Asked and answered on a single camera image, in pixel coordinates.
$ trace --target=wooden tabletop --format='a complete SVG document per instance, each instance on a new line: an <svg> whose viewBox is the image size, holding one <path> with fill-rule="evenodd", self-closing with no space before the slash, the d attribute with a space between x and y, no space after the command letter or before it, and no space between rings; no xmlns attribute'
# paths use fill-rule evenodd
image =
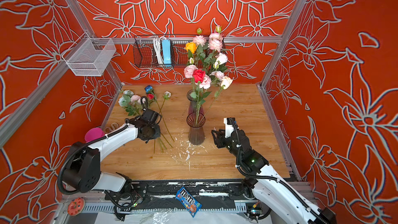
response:
<svg viewBox="0 0 398 224"><path fill-rule="evenodd" d="M145 95L144 85L126 85L123 90L130 89L140 96ZM161 151L157 142L154 153L154 141L147 144L140 139L128 142L108 155L101 163L103 172L119 172L133 180L165 180L165 179L234 179L243 178L235 168L235 157L226 148L218 149L213 142L211 130L225 129L224 117L235 117L240 129L250 139L253 149L263 155L282 177L289 177L285 160L279 150L271 124L261 102L257 86L254 84L232 84L224 90L206 114L203 126L206 139L200 146L188 141L189 126L186 123L189 101L187 92L191 85L153 85L158 102L163 103L163 93L169 91L172 96L164 103L163 118L174 141L168 134L164 122L160 122L162 138L167 150ZM204 112L213 100L214 92L203 104ZM150 106L159 111L154 102ZM106 127L112 123L121 126L127 112L116 103Z"/></svg>

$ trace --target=wire basket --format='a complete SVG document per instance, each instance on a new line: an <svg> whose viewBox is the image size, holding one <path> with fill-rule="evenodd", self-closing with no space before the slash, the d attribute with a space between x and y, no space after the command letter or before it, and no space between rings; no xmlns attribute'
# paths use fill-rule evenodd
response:
<svg viewBox="0 0 398 224"><path fill-rule="evenodd" d="M102 76L116 52L112 38L106 45L96 47L89 38L82 39L82 42L76 53L65 62L75 75Z"/></svg>

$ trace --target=pink flower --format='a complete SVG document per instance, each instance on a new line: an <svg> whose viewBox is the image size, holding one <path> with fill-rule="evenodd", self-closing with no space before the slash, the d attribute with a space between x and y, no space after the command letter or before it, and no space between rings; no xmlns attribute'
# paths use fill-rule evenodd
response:
<svg viewBox="0 0 398 224"><path fill-rule="evenodd" d="M222 78L225 76L223 72L221 71L214 71L211 72L210 75L214 75L217 79L222 80Z"/></svg>
<svg viewBox="0 0 398 224"><path fill-rule="evenodd" d="M209 39L217 39L222 41L222 36L220 33L214 32L210 34Z"/></svg>
<svg viewBox="0 0 398 224"><path fill-rule="evenodd" d="M200 88L208 89L210 87L211 79L208 75L205 75L203 82L199 85Z"/></svg>
<svg viewBox="0 0 398 224"><path fill-rule="evenodd" d="M218 39L210 39L209 48L211 50L217 50L218 52L221 52L222 42Z"/></svg>
<svg viewBox="0 0 398 224"><path fill-rule="evenodd" d="M139 101L140 99L141 99L141 96L134 94L134 95L131 97L130 102L131 102L131 103L134 103L134 102L136 102L136 101Z"/></svg>
<svg viewBox="0 0 398 224"><path fill-rule="evenodd" d="M185 78L192 78L193 72L198 68L195 65L188 65L184 68Z"/></svg>
<svg viewBox="0 0 398 224"><path fill-rule="evenodd" d="M204 37L204 36L202 36L202 35L200 35L200 36L195 36L194 38L193 38L193 42L196 44L196 45L202 45L202 46L204 46L205 45L205 43L206 43L206 38Z"/></svg>

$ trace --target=cable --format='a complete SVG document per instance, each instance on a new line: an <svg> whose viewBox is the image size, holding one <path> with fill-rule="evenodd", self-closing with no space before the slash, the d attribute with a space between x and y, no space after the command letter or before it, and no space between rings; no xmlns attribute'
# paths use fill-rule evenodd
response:
<svg viewBox="0 0 398 224"><path fill-rule="evenodd" d="M238 145L241 145L240 140L239 140L239 135L238 135L238 127L236 126L236 122L232 121L232 127L234 128L234 131L236 133L236 138L237 138L237 143ZM278 183L281 183L283 186L285 186L296 198L297 200L306 208L308 209L309 206L306 204L306 202L292 189L292 187L287 184L285 181L279 180L277 177L271 177L271 176L262 176L262 175L250 175L245 172L243 172L240 168L240 156L241 156L241 146L238 147L238 153L236 154L236 166L238 171L245 177L249 178L254 178L254 179L268 179L268 180L273 180ZM317 219L319 219L323 224L329 224L326 222L322 217L320 217L312 208L310 208L310 213L313 214Z"/></svg>
<svg viewBox="0 0 398 224"><path fill-rule="evenodd" d="M122 127L121 129L116 130L116 131L114 131L114 132L111 132L111 133L109 133L107 136L108 136L108 137L112 137L113 135L116 135L116 134L118 134L118 133L120 133L120 132L126 130L126 129L128 128L128 126L129 126L129 125L126 124L126 125L125 125L124 127ZM63 175L64 175L64 172L65 172L66 168L67 168L67 164L68 164L79 152L81 152L81 151L82 151L83 149L85 149L87 146L90 146L90 145L92 145L92 144L94 144L94 143L96 143L96 142L99 142L99 141L101 141L101 140L107 139L107 136L103 136L103 137L94 139L93 141L90 141L90 142L87 142L87 143L83 144L82 147L80 147L80 148L78 148L77 150L75 150L69 157L66 158L64 164L62 165L62 167L61 167L61 169L60 169L60 171L59 171L58 178L57 178L57 186L58 186L59 191L60 191L62 194L64 194L64 195L73 195L73 194L75 194L75 193L78 192L77 189L72 190L72 191L66 190L66 189L64 188L63 183L62 183L62 177L63 177Z"/></svg>

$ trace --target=white rose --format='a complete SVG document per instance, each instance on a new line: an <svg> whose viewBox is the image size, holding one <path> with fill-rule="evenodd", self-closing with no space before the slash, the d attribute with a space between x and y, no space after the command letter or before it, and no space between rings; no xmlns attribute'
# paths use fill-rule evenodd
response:
<svg viewBox="0 0 398 224"><path fill-rule="evenodd" d="M216 62L218 62L220 65L226 63L227 61L228 57L223 53L220 53L216 59Z"/></svg>
<svg viewBox="0 0 398 224"><path fill-rule="evenodd" d="M224 89L227 89L232 84L232 79L228 76L224 76L221 80L220 87L224 86Z"/></svg>

